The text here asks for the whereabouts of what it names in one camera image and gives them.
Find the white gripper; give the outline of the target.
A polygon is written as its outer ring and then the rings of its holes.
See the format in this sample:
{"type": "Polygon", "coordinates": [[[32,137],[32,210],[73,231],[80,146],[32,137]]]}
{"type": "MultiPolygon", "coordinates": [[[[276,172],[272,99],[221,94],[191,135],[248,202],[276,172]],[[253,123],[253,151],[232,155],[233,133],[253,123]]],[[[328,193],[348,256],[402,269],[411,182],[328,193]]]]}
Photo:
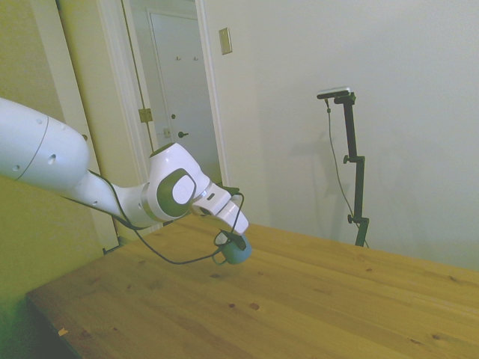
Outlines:
{"type": "Polygon", "coordinates": [[[246,242],[241,235],[248,229],[249,223],[240,205],[234,202],[234,199],[239,197],[238,188],[222,187],[211,182],[193,200],[190,209],[206,223],[221,229],[216,236],[217,245],[225,245],[229,238],[241,251],[244,251],[246,242]]]}

